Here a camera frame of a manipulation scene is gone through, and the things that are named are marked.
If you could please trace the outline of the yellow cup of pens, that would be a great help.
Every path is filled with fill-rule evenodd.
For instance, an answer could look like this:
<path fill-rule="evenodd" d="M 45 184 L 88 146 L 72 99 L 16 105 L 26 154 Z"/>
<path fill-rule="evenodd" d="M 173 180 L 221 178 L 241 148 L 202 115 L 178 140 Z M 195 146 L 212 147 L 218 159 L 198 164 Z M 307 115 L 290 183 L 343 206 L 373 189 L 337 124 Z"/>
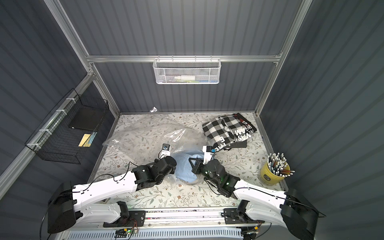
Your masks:
<path fill-rule="evenodd" d="M 284 153 L 270 153 L 260 171 L 261 180 L 268 185 L 276 185 L 296 171 L 288 164 Z"/>

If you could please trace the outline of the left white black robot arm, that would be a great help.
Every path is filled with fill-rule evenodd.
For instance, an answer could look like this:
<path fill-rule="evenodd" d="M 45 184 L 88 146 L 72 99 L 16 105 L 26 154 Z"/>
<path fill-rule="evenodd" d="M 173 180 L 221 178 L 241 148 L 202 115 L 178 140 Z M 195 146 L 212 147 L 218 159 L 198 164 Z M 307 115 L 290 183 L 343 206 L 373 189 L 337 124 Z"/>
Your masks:
<path fill-rule="evenodd" d="M 48 202 L 47 232 L 57 234 L 79 224 L 102 223 L 107 228 L 142 226 L 145 214 L 135 218 L 124 202 L 104 207 L 98 202 L 159 185 L 168 174 L 175 172 L 176 166 L 176 160 L 166 156 L 99 182 L 75 186 L 71 182 L 62 183 Z"/>

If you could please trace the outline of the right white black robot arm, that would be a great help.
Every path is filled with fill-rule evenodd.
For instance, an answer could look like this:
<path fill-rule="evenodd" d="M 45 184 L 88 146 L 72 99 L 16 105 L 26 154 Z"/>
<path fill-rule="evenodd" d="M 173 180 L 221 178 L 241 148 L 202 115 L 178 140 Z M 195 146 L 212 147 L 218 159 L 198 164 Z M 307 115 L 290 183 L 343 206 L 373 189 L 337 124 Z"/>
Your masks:
<path fill-rule="evenodd" d="M 240 201 L 237 215 L 242 223 L 262 220 L 285 227 L 300 240 L 315 238 L 320 211 L 295 189 L 275 191 L 250 184 L 226 172 L 216 159 L 204 164 L 189 158 L 192 172 L 217 189 L 219 195 Z"/>

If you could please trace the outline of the red plaid shirt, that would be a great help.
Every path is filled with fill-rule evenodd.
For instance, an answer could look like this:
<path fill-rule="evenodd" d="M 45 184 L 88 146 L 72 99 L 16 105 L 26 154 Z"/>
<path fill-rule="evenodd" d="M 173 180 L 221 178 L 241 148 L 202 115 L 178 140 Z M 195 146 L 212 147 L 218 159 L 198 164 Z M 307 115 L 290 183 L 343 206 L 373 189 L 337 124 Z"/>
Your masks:
<path fill-rule="evenodd" d="M 257 131 L 257 128 L 251 123 L 251 121 L 249 121 L 240 113 L 234 114 L 234 117 L 239 121 L 239 124 L 241 125 L 241 127 L 243 127 L 246 131 L 252 132 L 252 133 Z"/>

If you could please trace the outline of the black box in basket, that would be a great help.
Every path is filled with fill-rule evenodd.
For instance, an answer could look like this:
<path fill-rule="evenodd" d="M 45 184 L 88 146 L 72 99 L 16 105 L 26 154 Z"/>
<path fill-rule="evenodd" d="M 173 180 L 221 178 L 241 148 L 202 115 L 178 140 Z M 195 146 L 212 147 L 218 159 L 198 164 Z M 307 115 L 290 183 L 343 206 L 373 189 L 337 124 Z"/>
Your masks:
<path fill-rule="evenodd" d="M 100 109 L 83 107 L 77 111 L 68 127 L 84 131 L 97 130 L 104 118 L 104 113 L 105 112 Z"/>

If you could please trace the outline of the black white checked shirt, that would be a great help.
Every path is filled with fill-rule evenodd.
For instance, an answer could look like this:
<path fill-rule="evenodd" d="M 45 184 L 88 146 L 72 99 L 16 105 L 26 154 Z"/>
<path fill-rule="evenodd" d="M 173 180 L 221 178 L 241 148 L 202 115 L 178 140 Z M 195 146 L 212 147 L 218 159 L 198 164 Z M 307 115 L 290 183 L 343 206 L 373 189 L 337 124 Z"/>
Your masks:
<path fill-rule="evenodd" d="M 217 117 L 210 122 L 202 124 L 204 135 L 209 140 L 243 142 L 252 137 L 254 133 L 246 131 L 234 114 Z"/>

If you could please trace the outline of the dark grey pinstripe shirt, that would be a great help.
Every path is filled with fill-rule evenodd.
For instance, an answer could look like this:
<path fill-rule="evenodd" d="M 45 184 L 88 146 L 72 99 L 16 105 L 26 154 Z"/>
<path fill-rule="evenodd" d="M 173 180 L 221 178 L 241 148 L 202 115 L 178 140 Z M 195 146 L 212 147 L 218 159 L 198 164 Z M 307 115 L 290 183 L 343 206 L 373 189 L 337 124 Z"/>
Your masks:
<path fill-rule="evenodd" d="M 231 141 L 215 141 L 210 140 L 207 146 L 212 146 L 215 148 L 216 153 L 224 150 L 229 151 L 231 149 L 237 149 L 237 148 L 246 148 L 247 147 L 247 140 L 243 142 L 231 142 Z"/>

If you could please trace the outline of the light blue shirt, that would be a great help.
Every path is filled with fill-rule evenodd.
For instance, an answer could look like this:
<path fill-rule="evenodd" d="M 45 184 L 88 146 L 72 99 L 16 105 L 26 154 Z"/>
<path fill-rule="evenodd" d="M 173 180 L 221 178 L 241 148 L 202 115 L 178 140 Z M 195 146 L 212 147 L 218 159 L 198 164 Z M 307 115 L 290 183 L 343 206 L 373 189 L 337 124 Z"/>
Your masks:
<path fill-rule="evenodd" d="M 176 152 L 173 154 L 173 158 L 177 162 L 175 177 L 188 185 L 195 185 L 199 182 L 196 174 L 192 172 L 192 166 L 189 162 L 189 158 L 203 159 L 204 154 L 202 151 L 186 151 Z"/>

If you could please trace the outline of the aluminium frame back crossbar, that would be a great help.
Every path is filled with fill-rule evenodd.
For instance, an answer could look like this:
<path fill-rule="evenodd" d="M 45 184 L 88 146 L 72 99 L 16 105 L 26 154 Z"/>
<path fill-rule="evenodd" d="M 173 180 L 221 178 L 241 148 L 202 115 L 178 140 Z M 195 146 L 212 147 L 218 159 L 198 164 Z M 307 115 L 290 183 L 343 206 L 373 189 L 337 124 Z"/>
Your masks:
<path fill-rule="evenodd" d="M 87 56 L 89 63 L 152 63 L 160 62 L 218 62 L 222 63 L 278 63 L 280 55 L 272 56 Z"/>

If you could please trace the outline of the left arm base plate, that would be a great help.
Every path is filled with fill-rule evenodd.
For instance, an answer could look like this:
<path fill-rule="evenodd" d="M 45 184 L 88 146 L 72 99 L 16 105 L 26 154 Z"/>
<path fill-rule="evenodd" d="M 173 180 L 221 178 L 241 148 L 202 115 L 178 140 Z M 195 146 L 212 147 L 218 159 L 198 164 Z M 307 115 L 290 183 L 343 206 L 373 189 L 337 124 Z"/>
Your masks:
<path fill-rule="evenodd" d="M 104 228 L 132 228 L 132 227 L 143 227 L 146 218 L 146 211 L 129 211 L 123 213 L 113 223 L 103 223 Z"/>

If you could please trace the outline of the yellow notepad in basket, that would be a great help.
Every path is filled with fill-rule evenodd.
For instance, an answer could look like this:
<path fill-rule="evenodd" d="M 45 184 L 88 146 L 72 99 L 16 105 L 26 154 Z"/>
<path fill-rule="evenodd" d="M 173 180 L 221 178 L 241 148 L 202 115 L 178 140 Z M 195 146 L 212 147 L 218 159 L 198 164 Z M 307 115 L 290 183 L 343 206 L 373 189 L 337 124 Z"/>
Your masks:
<path fill-rule="evenodd" d="M 92 141 L 93 141 L 93 137 L 91 134 L 84 134 L 78 147 L 88 148 L 91 146 Z"/>

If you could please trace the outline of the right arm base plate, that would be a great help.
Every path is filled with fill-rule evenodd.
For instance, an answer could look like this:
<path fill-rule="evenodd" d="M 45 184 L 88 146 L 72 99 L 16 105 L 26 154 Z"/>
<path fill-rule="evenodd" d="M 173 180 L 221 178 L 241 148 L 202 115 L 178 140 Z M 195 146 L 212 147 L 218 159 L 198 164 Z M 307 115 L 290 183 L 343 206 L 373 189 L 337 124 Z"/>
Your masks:
<path fill-rule="evenodd" d="M 224 217 L 225 223 L 227 225 L 235 225 L 235 224 L 260 225 L 265 223 L 265 221 L 263 220 L 252 220 L 249 217 L 247 217 L 245 214 L 241 214 L 241 216 L 239 216 L 236 208 L 224 209 L 223 212 L 221 213 L 221 216 Z"/>

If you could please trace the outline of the white vented panel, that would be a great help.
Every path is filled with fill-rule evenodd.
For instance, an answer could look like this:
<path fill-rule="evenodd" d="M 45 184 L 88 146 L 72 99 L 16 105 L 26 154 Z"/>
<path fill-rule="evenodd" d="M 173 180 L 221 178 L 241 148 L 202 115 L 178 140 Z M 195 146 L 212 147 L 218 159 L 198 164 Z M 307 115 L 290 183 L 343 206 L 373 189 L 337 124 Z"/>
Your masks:
<path fill-rule="evenodd" d="M 242 240 L 239 228 L 173 228 L 141 229 L 137 233 L 120 234 L 116 230 L 72 231 L 69 240 Z"/>

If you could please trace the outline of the clear plastic vacuum bag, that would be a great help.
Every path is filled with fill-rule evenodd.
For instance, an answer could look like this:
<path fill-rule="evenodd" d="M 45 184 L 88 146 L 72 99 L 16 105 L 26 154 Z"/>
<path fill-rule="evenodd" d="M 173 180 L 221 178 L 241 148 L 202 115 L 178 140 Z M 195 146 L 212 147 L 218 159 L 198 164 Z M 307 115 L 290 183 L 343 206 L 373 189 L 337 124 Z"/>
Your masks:
<path fill-rule="evenodd" d="M 171 157 L 181 151 L 202 151 L 209 143 L 202 130 L 206 120 L 206 115 L 199 114 L 127 115 L 123 128 L 103 144 L 118 149 L 136 165 L 144 165 L 159 159 L 163 144 L 171 146 Z M 174 174 L 167 180 L 186 184 Z"/>

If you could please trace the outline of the white bottle in basket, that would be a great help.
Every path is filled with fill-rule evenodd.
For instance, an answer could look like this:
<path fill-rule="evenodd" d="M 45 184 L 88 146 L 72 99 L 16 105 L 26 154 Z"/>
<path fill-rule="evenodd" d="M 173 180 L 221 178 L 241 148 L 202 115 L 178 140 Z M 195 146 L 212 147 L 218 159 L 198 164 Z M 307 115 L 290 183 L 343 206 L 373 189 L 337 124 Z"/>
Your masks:
<path fill-rule="evenodd" d="M 182 76 L 175 76 L 174 77 L 175 82 L 196 82 L 196 76 L 188 76 L 188 75 L 182 75 Z"/>

